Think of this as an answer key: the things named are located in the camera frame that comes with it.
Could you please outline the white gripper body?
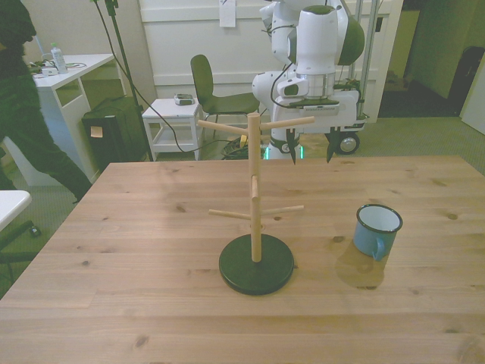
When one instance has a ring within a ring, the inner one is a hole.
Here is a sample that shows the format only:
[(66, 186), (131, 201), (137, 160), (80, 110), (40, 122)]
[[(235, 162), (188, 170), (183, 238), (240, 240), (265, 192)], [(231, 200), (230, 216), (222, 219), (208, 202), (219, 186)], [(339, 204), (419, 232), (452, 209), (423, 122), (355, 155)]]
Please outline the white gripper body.
[(313, 124), (298, 126), (303, 133), (329, 133), (331, 127), (351, 126), (357, 121), (358, 91), (336, 91), (329, 99), (276, 98), (271, 120), (284, 121), (314, 116)]

